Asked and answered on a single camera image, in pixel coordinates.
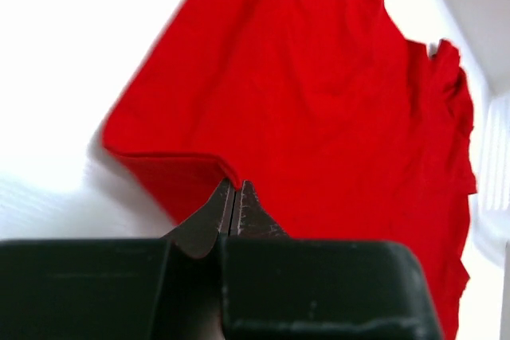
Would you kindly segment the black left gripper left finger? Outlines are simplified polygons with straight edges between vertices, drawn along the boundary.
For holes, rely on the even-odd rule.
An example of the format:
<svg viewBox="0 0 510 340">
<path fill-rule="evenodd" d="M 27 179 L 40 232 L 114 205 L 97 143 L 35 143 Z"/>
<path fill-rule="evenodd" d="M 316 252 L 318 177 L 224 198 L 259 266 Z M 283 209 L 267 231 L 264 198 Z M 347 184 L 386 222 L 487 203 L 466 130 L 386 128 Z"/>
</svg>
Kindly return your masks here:
<svg viewBox="0 0 510 340">
<path fill-rule="evenodd" d="M 4 240 L 4 339 L 220 339 L 218 240 L 235 191 L 160 238 Z"/>
</svg>

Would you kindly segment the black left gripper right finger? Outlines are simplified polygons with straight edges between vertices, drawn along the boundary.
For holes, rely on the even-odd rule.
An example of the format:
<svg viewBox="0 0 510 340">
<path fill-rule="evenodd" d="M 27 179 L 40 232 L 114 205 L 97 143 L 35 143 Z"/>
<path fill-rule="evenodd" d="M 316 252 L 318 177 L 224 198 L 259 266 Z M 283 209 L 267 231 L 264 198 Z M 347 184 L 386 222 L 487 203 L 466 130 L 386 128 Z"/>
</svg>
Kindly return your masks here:
<svg viewBox="0 0 510 340">
<path fill-rule="evenodd" d="M 221 240 L 222 329 L 228 339 L 440 339 L 415 255 L 385 240 L 297 240 L 236 193 Z"/>
</svg>

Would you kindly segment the red t shirt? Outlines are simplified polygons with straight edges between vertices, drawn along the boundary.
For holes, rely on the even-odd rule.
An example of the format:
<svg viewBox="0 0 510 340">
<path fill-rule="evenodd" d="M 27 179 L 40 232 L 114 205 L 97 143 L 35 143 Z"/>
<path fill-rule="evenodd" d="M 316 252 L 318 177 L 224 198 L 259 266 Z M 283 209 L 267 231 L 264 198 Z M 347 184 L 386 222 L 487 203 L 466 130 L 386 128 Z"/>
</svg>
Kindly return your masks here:
<svg viewBox="0 0 510 340">
<path fill-rule="evenodd" d="M 178 222 L 228 178 L 290 236 L 402 242 L 453 339 L 472 129 L 458 50 L 404 38 L 384 0 L 186 0 L 102 143 Z"/>
</svg>

